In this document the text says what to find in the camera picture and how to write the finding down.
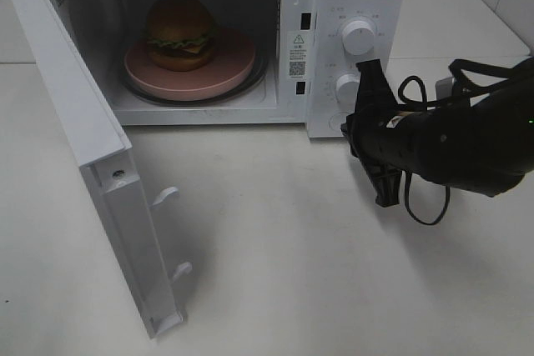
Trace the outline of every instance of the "power cord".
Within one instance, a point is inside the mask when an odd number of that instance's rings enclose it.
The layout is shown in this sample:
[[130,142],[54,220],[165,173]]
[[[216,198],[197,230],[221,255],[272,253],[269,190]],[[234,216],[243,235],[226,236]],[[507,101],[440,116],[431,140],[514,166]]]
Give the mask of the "power cord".
[[[419,77],[412,75],[405,79],[399,86],[399,99],[406,104],[404,107],[400,106],[399,109],[404,111],[419,112],[428,110],[428,108],[449,106],[462,100],[476,98],[477,96],[494,93],[500,89],[509,88],[515,83],[519,83],[526,79],[534,79],[534,58],[523,60],[521,63],[512,68],[492,66],[490,64],[477,63],[472,62],[471,60],[458,58],[451,63],[449,69],[451,70],[452,76],[456,82],[463,88],[461,94],[457,94],[454,97],[442,98],[429,102],[426,98],[425,84]],[[477,85],[476,83],[472,82],[466,76],[464,71],[486,75],[487,77],[504,79],[498,83],[493,83],[492,85],[482,87],[481,85]],[[422,101],[410,99],[404,94],[406,85],[411,81],[417,81],[419,84]]]
[[[404,94],[404,91],[406,90],[406,87],[409,83],[415,81],[419,85],[419,89],[421,91],[421,100],[420,101],[414,101],[409,98],[407,98]],[[405,103],[412,103],[415,104],[413,106],[413,111],[427,111],[428,110],[428,97],[426,94],[426,87],[425,83],[423,83],[423,80],[416,75],[410,75],[407,79],[405,79],[402,84],[399,86],[399,99],[402,100]],[[449,208],[449,202],[451,201],[451,188],[448,186],[445,186],[445,203],[443,204],[443,209],[441,210],[441,213],[434,221],[426,222],[418,218],[414,212],[411,210],[410,207],[410,188],[411,188],[411,177],[412,173],[409,171],[405,171],[405,182],[404,182],[404,207],[406,208],[406,211],[408,214],[418,223],[422,225],[436,225],[438,224],[443,217],[445,216],[445,213],[447,209]]]

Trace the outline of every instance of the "open microwave door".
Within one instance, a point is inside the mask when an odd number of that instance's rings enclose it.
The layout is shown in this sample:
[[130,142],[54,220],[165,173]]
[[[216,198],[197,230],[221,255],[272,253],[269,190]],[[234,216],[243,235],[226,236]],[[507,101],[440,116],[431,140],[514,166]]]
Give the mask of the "open microwave door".
[[[130,141],[51,0],[13,0],[38,69],[149,336],[183,321]],[[173,190],[163,191],[156,202]]]

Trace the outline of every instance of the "lettuce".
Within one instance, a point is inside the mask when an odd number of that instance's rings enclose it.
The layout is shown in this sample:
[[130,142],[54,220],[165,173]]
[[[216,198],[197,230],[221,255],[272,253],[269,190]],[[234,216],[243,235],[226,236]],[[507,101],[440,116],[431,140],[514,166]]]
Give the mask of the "lettuce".
[[213,27],[207,33],[200,35],[198,38],[185,39],[180,42],[162,41],[161,39],[150,37],[148,34],[146,34],[146,38],[147,38],[147,43],[150,45],[155,45],[159,48],[179,49],[179,48],[185,48],[188,45],[197,45],[197,46],[202,45],[203,43],[208,42],[210,38],[213,38],[216,33],[217,33],[217,27]]

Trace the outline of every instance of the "microwave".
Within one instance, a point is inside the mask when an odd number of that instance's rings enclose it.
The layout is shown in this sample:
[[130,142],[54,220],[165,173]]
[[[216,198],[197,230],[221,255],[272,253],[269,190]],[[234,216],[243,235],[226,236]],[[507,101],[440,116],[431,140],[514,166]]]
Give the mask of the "microwave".
[[302,123],[310,138],[340,137],[354,110],[356,64],[386,67],[401,0],[198,0],[221,27],[255,46],[237,92],[203,101],[144,96],[124,57],[158,0],[13,0],[88,192],[152,338],[182,323],[176,290],[194,271],[166,260],[122,126]]

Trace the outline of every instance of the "sticker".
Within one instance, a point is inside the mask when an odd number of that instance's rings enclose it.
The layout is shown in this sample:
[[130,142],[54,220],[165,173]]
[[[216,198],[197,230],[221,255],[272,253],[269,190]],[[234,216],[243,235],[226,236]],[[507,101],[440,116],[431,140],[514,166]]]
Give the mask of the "sticker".
[[309,31],[289,31],[287,33],[287,75],[299,81],[309,75],[308,48],[311,35]]
[[409,116],[411,112],[400,112],[396,116],[394,116],[385,126],[387,128],[395,128],[398,123],[402,121],[402,119],[406,116]]

